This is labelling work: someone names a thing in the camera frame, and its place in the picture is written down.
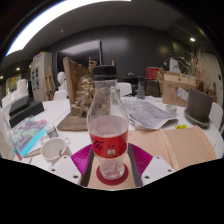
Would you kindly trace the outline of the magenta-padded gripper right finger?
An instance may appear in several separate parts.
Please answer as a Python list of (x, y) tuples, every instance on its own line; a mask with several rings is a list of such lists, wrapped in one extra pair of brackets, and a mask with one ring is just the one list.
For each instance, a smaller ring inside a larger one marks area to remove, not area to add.
[(152, 156), (134, 144), (128, 144), (127, 154), (136, 187), (148, 185), (175, 172), (161, 156)]

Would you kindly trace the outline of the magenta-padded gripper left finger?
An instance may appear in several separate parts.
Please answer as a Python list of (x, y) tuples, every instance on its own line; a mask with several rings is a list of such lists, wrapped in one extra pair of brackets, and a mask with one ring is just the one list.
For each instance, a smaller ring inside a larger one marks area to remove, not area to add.
[(77, 185), (87, 187), (90, 181), (94, 152), (87, 145), (72, 156), (62, 156), (50, 172)]

